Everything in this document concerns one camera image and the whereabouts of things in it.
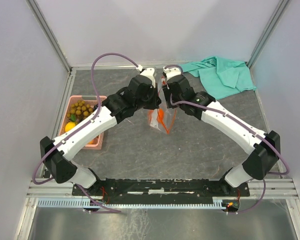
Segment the clear zip top bag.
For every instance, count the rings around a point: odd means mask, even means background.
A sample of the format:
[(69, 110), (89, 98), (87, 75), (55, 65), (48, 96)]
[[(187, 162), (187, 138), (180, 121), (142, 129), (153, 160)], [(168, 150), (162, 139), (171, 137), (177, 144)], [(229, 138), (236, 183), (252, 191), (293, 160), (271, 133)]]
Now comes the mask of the clear zip top bag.
[(148, 110), (147, 118), (148, 124), (150, 127), (161, 131), (165, 134), (169, 134), (173, 128), (175, 118), (177, 115), (176, 108), (168, 108), (166, 103), (163, 86), (166, 85), (166, 80), (162, 76), (157, 88), (158, 88), (158, 96), (161, 99), (161, 103), (159, 104), (159, 108), (155, 110)]

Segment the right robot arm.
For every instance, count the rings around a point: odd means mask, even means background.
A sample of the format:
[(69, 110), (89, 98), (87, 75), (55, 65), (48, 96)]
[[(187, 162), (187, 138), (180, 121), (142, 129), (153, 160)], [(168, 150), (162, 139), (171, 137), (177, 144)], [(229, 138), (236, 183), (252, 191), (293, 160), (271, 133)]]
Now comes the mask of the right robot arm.
[(187, 115), (209, 124), (236, 142), (248, 155), (247, 159), (228, 170), (219, 183), (226, 196), (250, 180), (263, 180), (277, 163), (281, 151), (280, 136), (257, 129), (221, 105), (205, 91), (195, 92), (182, 75), (165, 76), (162, 90), (169, 108), (180, 108)]

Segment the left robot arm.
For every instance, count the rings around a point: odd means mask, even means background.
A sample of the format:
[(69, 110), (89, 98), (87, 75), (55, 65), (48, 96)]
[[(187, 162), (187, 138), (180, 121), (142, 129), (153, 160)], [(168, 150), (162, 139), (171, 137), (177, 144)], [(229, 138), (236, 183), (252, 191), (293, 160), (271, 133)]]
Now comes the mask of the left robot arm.
[(130, 118), (140, 109), (157, 109), (160, 104), (156, 81), (153, 76), (143, 73), (133, 77), (127, 87), (109, 95), (98, 104), (98, 109), (70, 131), (50, 139), (40, 140), (43, 164), (58, 183), (78, 184), (89, 195), (96, 195), (101, 183), (89, 168), (73, 162), (74, 156), (106, 130)]

